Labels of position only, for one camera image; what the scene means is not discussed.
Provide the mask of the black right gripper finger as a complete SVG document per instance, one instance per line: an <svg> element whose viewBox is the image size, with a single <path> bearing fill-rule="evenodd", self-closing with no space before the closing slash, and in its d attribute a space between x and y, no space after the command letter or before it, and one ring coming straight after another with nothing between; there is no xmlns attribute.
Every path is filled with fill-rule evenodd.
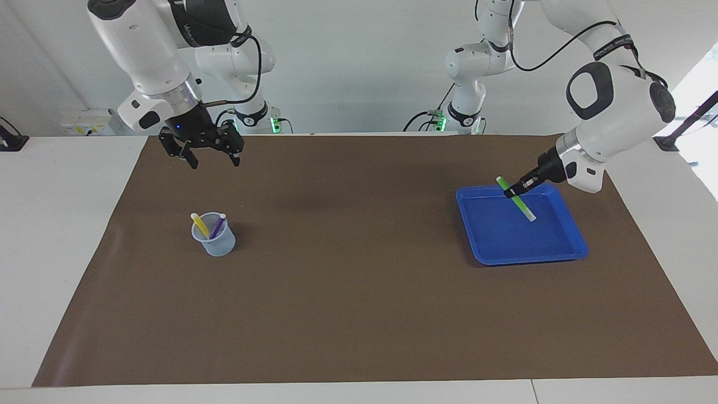
<svg viewBox="0 0 718 404"><path fill-rule="evenodd" d="M229 156L235 167L240 166L245 141L234 123L224 122L222 126L218 126L216 146L219 151Z"/></svg>
<svg viewBox="0 0 718 404"><path fill-rule="evenodd" d="M170 158L182 159L192 169L197 169L199 162L191 150L192 146L189 141L185 141L182 145L178 144L170 128L160 130L159 140Z"/></svg>

